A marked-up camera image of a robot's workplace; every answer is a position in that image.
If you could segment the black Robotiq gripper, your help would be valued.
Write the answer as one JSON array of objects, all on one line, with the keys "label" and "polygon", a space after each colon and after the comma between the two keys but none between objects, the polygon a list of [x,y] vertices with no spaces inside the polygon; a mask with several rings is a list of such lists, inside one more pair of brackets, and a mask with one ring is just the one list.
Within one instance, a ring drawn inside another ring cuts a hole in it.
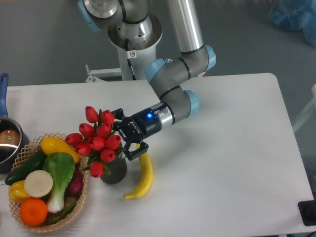
[{"label": "black Robotiq gripper", "polygon": [[[116,122],[116,131],[125,142],[122,152],[119,153],[121,159],[134,160],[145,154],[149,145],[143,142],[144,139],[158,133],[162,129],[162,124],[155,111],[146,108],[130,117],[124,115],[123,109],[119,108],[111,111]],[[137,147],[130,151],[131,143]]]}]

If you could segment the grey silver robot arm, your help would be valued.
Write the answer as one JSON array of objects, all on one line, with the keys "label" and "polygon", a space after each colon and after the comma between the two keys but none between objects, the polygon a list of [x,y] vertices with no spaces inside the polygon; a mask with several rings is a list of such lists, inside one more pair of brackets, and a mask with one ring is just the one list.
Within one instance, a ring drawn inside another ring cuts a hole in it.
[{"label": "grey silver robot arm", "polygon": [[118,49],[121,76],[125,80],[146,79],[159,102],[130,117],[116,110],[117,131],[125,146],[120,158],[133,160],[144,154],[145,139],[194,115],[199,100],[181,84],[211,69],[216,55],[201,35],[192,0],[167,2],[181,55],[176,60],[156,58],[155,46],[162,36],[160,21],[148,11],[145,0],[80,0],[79,8],[90,28],[106,28]]}]

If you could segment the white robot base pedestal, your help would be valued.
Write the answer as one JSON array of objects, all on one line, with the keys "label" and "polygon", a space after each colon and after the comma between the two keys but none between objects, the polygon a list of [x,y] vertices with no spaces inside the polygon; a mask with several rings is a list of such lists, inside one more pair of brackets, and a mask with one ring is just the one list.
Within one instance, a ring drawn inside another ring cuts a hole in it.
[{"label": "white robot base pedestal", "polygon": [[[195,63],[198,55],[208,57],[203,44],[198,17],[193,12],[182,12],[171,16],[182,56],[169,62],[170,71],[177,78],[195,77],[206,70],[205,63]],[[93,70],[88,73],[88,81],[97,81],[97,76],[120,75],[122,80],[145,80],[151,74],[150,68],[157,63],[156,45],[162,36],[160,21],[147,14],[139,21],[120,20],[107,27],[109,41],[117,48],[119,69]]]}]

